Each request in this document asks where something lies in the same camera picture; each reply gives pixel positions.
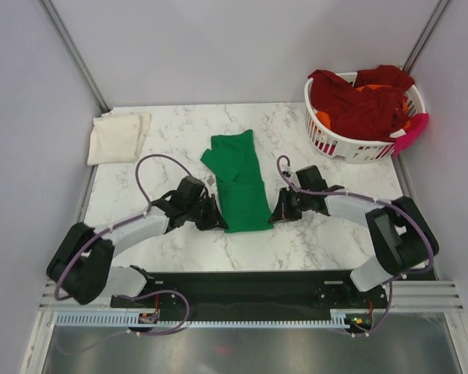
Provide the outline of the green t shirt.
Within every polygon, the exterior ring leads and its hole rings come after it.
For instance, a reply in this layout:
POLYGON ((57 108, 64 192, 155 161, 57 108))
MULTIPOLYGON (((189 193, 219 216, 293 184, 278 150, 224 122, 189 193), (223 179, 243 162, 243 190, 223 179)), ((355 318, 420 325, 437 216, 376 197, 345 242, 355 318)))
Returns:
POLYGON ((215 176, 228 233, 266 231, 271 210, 254 145, 254 131, 211 137, 200 160, 215 176))

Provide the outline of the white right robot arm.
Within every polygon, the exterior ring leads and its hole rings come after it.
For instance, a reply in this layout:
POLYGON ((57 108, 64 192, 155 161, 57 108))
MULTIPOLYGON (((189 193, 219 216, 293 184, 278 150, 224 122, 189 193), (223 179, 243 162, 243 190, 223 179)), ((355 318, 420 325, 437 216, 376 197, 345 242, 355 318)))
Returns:
POLYGON ((355 222, 369 231, 374 255, 351 272, 351 281, 341 289, 343 301, 353 307, 362 305, 372 288, 421 263, 432 265, 439 253, 432 230, 415 202, 406 196, 375 200, 339 185, 319 192, 282 188, 269 221, 298 221, 308 210, 355 222))

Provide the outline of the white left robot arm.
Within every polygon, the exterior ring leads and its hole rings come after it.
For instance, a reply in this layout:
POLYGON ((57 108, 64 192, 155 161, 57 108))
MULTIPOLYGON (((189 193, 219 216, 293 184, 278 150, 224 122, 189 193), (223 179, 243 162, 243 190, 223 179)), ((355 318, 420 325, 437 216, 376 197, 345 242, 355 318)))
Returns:
POLYGON ((186 197, 177 190, 152 201, 142 213, 107 228, 74 224, 46 270, 48 278, 55 282, 55 300, 72 298, 81 305, 91 303, 105 289, 115 256, 186 222, 193 222, 199 231, 229 228, 214 196, 201 193, 186 197))

